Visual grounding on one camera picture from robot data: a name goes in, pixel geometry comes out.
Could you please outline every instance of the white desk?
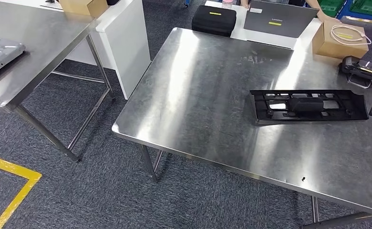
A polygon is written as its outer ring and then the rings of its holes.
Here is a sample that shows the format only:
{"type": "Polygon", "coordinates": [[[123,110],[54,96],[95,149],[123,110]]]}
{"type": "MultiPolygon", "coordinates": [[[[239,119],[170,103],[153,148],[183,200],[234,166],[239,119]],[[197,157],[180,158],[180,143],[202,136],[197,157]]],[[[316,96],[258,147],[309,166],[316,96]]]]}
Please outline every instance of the white desk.
{"type": "MultiPolygon", "coordinates": [[[[58,3],[45,3],[45,0],[0,1],[48,10],[58,9],[44,5],[60,7],[58,3]]],[[[102,65],[116,71],[124,97],[128,99],[151,63],[142,0],[120,0],[110,6],[97,21],[98,25],[91,32],[91,37],[102,65]]],[[[67,59],[96,65],[85,40],[78,44],[67,59]]]]}
{"type": "MultiPolygon", "coordinates": [[[[221,8],[222,3],[216,1],[206,1],[205,5],[221,8]]],[[[232,9],[237,12],[237,22],[235,23],[235,28],[232,31],[231,38],[271,44],[312,53],[311,41],[318,28],[321,26],[321,21],[317,18],[314,18],[311,21],[299,38],[292,38],[264,32],[245,30],[244,23],[247,16],[247,9],[237,5],[232,5],[232,9]]]]}

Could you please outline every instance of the white paper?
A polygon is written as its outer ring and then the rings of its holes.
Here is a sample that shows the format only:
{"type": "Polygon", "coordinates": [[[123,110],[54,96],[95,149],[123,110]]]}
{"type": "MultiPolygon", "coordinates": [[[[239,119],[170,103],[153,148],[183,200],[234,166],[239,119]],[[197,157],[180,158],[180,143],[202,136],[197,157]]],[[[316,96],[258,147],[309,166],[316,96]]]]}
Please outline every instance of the white paper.
{"type": "Polygon", "coordinates": [[[252,13],[262,13],[262,9],[257,9],[257,8],[250,8],[250,10],[252,13]]]}

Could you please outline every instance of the yellow floor tape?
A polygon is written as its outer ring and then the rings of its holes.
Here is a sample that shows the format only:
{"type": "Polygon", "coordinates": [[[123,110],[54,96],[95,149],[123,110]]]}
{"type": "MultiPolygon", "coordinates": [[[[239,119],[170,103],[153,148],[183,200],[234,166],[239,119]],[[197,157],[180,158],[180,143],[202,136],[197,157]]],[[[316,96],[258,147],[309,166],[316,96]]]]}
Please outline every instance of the yellow floor tape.
{"type": "Polygon", "coordinates": [[[19,206],[19,204],[27,196],[31,188],[37,183],[37,181],[39,181],[39,179],[41,178],[41,174],[25,167],[4,161],[2,159],[0,159],[0,169],[28,179],[27,183],[22,187],[20,192],[15,196],[15,198],[0,216],[1,229],[6,221],[8,221],[12,213],[19,206]]]}

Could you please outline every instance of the table top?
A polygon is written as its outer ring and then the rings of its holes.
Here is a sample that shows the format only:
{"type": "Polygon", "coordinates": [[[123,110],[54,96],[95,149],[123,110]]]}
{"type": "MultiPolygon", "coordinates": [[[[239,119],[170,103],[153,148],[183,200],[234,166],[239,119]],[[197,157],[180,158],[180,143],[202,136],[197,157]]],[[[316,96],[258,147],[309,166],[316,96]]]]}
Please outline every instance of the table top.
{"type": "MultiPolygon", "coordinates": [[[[42,0],[0,0],[0,1],[18,4],[22,6],[31,6],[31,7],[41,8],[45,10],[62,11],[61,4],[57,1],[53,3],[48,3],[42,0]]],[[[120,0],[115,5],[109,6],[109,8],[104,13],[102,13],[97,19],[98,23],[97,23],[95,30],[97,32],[106,32],[106,28],[109,27],[109,25],[117,17],[119,17],[133,1],[134,0],[120,0]]]]}
{"type": "Polygon", "coordinates": [[[19,105],[95,26],[89,16],[0,2],[0,38],[26,46],[0,70],[0,108],[19,105]]]}
{"type": "Polygon", "coordinates": [[[175,28],[114,123],[124,139],[372,213],[372,117],[260,126],[249,90],[365,90],[338,59],[175,28]]]}
{"type": "MultiPolygon", "coordinates": [[[[206,6],[222,7],[221,2],[208,0],[205,3],[206,6]]],[[[265,32],[258,32],[244,29],[245,18],[247,16],[247,9],[242,6],[232,5],[232,9],[237,12],[237,21],[235,22],[235,28],[231,33],[231,38],[243,40],[243,41],[254,41],[265,44],[277,45],[280,47],[286,47],[293,50],[303,50],[312,53],[312,38],[321,26],[321,21],[318,18],[314,18],[306,29],[302,32],[299,38],[292,38],[286,36],[280,36],[265,32]]]]}

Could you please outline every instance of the cardboard box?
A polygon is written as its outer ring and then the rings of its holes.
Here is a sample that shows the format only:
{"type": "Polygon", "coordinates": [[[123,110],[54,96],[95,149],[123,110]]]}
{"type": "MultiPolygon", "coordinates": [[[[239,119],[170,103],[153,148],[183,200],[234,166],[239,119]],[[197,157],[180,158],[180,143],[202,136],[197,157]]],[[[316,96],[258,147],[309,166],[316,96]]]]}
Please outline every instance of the cardboard box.
{"type": "Polygon", "coordinates": [[[64,12],[98,18],[107,9],[106,0],[60,0],[64,12]]]}
{"type": "MultiPolygon", "coordinates": [[[[364,45],[344,45],[338,43],[331,37],[331,29],[334,25],[345,25],[342,23],[335,23],[332,21],[325,21],[320,28],[318,29],[317,33],[315,34],[314,38],[312,38],[312,53],[318,54],[322,56],[329,56],[338,59],[343,59],[346,56],[355,56],[358,58],[362,58],[369,47],[367,44],[364,45]]],[[[359,26],[347,25],[353,27],[361,32],[364,33],[364,29],[359,26]]],[[[346,29],[346,28],[336,28],[334,32],[343,38],[347,39],[358,39],[361,38],[361,35],[353,30],[346,29]]],[[[344,43],[367,43],[366,38],[363,38],[361,41],[358,42],[349,42],[345,40],[340,40],[344,43]]]]}

